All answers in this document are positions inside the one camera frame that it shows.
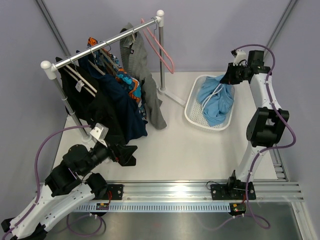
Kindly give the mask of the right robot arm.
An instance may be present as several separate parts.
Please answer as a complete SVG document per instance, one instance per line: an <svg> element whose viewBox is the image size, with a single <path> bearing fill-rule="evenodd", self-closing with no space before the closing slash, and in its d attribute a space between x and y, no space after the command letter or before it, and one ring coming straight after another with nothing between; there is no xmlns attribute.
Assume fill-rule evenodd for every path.
<svg viewBox="0 0 320 240"><path fill-rule="evenodd" d="M247 148L239 166L225 184L212 184L213 200L254 200L253 180L265 153L278 144L290 114L279 105L272 86L272 68L264 63L264 51L232 50L230 62L220 83L237 85L248 81L256 111L247 128Z"/></svg>

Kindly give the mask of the grey knit shorts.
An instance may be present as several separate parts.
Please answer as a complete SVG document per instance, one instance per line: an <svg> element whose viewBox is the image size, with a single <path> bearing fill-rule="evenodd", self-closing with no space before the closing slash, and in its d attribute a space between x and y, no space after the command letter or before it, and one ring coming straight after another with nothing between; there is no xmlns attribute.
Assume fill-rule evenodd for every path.
<svg viewBox="0 0 320 240"><path fill-rule="evenodd" d="M162 101L158 98L157 85L148 69L147 50L140 32L128 35L119 41L121 61L124 70L141 85L142 99L149 112L151 124L163 130L167 123L161 112Z"/></svg>

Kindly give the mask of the light blue shorts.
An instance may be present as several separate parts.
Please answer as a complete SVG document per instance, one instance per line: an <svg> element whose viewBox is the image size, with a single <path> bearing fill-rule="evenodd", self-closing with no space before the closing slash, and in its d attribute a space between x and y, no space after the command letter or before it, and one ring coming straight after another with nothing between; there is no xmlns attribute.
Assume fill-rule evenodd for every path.
<svg viewBox="0 0 320 240"><path fill-rule="evenodd" d="M233 86L220 83L224 76L206 76L197 94L201 113L210 127L222 124L234 103Z"/></svg>

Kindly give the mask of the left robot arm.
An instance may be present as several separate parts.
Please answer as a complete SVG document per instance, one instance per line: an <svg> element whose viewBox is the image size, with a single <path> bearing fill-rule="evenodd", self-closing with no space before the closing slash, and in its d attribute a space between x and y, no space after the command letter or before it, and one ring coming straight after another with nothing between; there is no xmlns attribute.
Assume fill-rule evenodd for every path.
<svg viewBox="0 0 320 240"><path fill-rule="evenodd" d="M133 153L137 146L114 145L105 147L96 143L87 149L73 145L44 181L35 199L21 214L2 221L6 235L14 240L43 240L47 233L74 209L90 200L120 200L122 185L109 185L93 169L106 159L122 167L136 165Z"/></svg>

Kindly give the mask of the pink clothes hanger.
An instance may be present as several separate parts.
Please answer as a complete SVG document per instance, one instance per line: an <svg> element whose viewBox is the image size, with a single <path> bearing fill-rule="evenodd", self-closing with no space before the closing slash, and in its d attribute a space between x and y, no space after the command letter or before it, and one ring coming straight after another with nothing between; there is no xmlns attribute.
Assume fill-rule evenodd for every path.
<svg viewBox="0 0 320 240"><path fill-rule="evenodd" d="M154 33L151 32L151 30L146 27L143 30L143 34L145 39L147 40L147 42L149 43L150 47L153 49L153 51L156 53L156 55L158 56L159 60L164 64L164 66L167 68L167 70L171 73L174 74L175 73L175 64L171 58L171 56L166 52L166 50L164 49L164 47L161 45L161 43L157 40L156 36ZM146 31L148 32L148 34L150 35L150 37L153 39L153 42L157 45L158 50L156 49L155 45L153 44L153 42L150 40L150 38L148 37ZM163 55L169 60L170 65L165 61Z"/></svg>

